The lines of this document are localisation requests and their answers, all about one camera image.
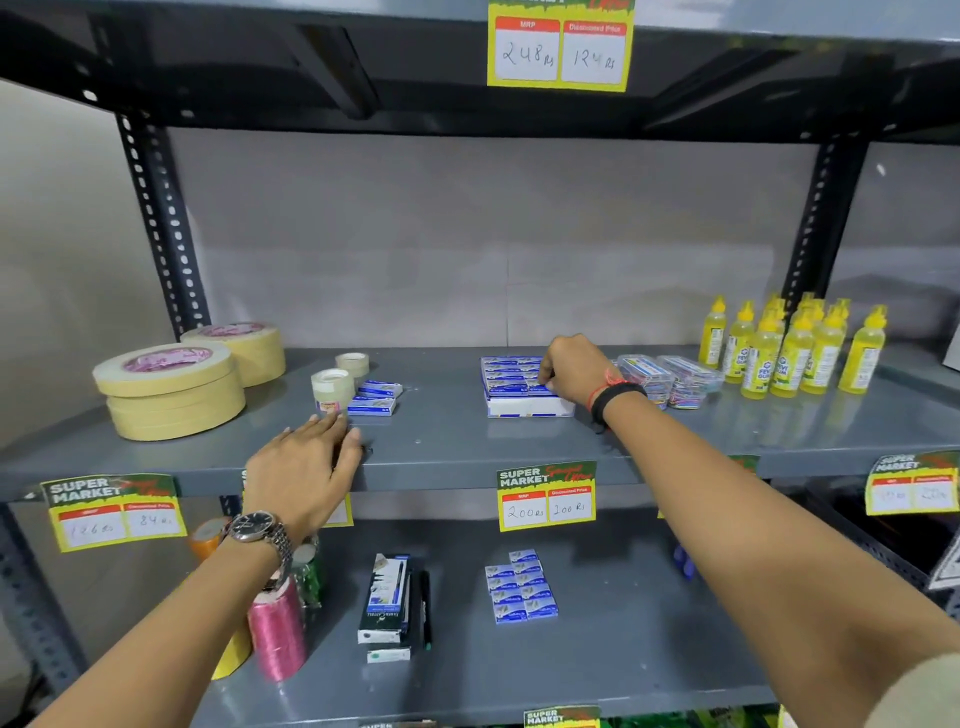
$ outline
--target silver watch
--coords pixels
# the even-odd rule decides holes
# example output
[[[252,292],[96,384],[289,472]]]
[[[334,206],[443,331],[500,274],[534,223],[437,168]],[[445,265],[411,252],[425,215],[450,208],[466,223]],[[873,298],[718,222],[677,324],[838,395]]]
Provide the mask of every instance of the silver watch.
[[[274,514],[267,511],[253,511],[237,516],[230,524],[229,534],[237,541],[269,541],[280,556],[279,576],[268,588],[276,588],[287,580],[290,566],[294,560],[294,549],[287,536],[287,529]]]

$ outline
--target black pen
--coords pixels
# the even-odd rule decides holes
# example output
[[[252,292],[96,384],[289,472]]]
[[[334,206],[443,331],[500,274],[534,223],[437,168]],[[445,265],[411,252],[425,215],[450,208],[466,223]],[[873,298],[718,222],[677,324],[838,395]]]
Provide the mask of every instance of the black pen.
[[[433,628],[430,626],[430,573],[420,570],[420,636],[423,637],[423,649],[429,651],[433,646]]]

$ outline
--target masking tape roll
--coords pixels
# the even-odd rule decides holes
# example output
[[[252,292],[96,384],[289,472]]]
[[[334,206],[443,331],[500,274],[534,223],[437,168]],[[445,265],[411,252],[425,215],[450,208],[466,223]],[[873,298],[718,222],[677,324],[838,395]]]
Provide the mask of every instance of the masking tape roll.
[[[354,379],[362,379],[370,373],[370,357],[361,352],[337,354],[337,367],[346,369]]]
[[[138,418],[130,417],[127,414],[112,414],[113,426],[116,427],[117,434],[128,440],[139,440],[143,442],[155,442],[157,440],[173,440],[186,435],[194,435],[204,430],[212,429],[217,425],[222,425],[236,417],[246,406],[243,398],[243,390],[240,390],[240,397],[235,400],[212,404],[206,411],[193,419],[177,420],[160,425],[144,425]]]
[[[219,343],[233,352],[244,387],[276,379],[287,371],[280,330],[270,324],[245,321],[195,328],[181,340],[190,344]]]
[[[233,356],[223,344],[164,344],[101,362],[93,379],[109,397],[152,397],[199,387],[232,368]]]
[[[247,661],[247,658],[251,656],[252,652],[253,640],[250,635],[250,627],[247,625],[247,620],[244,619],[243,624],[233,633],[233,637],[231,637],[227,643],[227,649],[225,649],[224,654],[220,656],[220,662],[217,663],[216,669],[213,670],[213,677],[211,679],[219,680],[222,677],[232,675],[238,667]]]
[[[229,372],[226,376],[201,384],[199,387],[184,389],[181,392],[169,392],[165,395],[152,397],[107,397],[107,406],[110,412],[120,412],[133,416],[145,415],[150,412],[174,412],[186,407],[197,406],[212,401],[235,397],[238,391],[242,394],[240,377],[236,372]]]
[[[210,519],[201,523],[197,530],[190,534],[187,543],[198,559],[204,561],[217,550],[217,546],[224,540],[224,534],[229,523],[229,516]]]
[[[353,376],[346,369],[324,369],[310,377],[313,397],[323,412],[346,412],[356,394]]]

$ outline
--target gray metal shelf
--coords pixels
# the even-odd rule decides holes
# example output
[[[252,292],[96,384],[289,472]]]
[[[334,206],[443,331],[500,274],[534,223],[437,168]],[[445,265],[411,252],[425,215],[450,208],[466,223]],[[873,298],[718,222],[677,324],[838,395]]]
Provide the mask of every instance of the gray metal shelf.
[[[606,348],[609,355],[630,348]],[[684,347],[645,347],[649,353]],[[356,418],[369,446],[354,490],[493,487],[497,469],[564,460],[598,461],[601,485],[640,482],[610,433],[575,418],[486,416],[478,359],[503,349],[370,351],[372,376],[406,387],[392,418]],[[542,349],[511,349],[537,353]],[[248,390],[248,407],[226,425],[164,443],[133,443],[113,431],[105,409],[85,413],[0,450],[0,498],[24,497],[42,480],[96,473],[175,475],[185,496],[240,491],[247,459],[313,411],[309,377],[332,366],[334,350],[290,350],[282,379]],[[877,377],[864,397],[830,391],[793,400],[743,399],[732,385],[702,409],[673,417],[727,454],[761,455],[761,477],[863,475],[878,457],[960,448],[960,409]]]
[[[496,625],[483,566],[535,548],[556,619]],[[322,533],[328,599],[306,665],[282,685],[253,660],[210,685],[195,726],[355,726],[433,718],[517,723],[524,709],[589,703],[605,716],[770,702],[774,696],[707,585],[673,566],[653,509],[501,534],[496,522],[359,522]],[[433,649],[368,666],[356,628],[377,551],[407,551],[430,571]]]

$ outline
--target hand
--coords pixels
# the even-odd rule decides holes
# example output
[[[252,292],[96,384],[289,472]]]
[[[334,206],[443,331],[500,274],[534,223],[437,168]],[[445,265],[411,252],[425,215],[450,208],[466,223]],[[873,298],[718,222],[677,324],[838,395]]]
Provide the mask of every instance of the hand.
[[[345,414],[313,415],[292,432],[287,427],[248,461],[244,512],[275,514],[299,546],[340,505],[361,457],[360,430],[347,432]]]
[[[607,383],[607,372],[620,373],[603,352],[582,333],[558,336],[540,364],[540,384],[554,394],[587,406],[587,398]]]

